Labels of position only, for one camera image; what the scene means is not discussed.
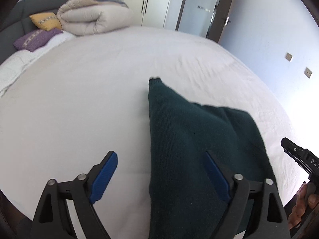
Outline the person's right hand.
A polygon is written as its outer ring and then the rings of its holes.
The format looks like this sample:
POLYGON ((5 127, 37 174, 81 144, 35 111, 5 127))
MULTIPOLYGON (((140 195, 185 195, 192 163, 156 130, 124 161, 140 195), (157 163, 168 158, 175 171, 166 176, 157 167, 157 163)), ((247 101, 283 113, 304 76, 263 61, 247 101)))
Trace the person's right hand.
POLYGON ((296 204, 288 217, 289 229, 292 229, 301 222, 301 218, 305 214, 306 206, 314 209, 316 214, 318 213, 318 195, 311 194, 308 199, 305 200, 306 192, 307 184, 304 182, 297 192, 296 204))

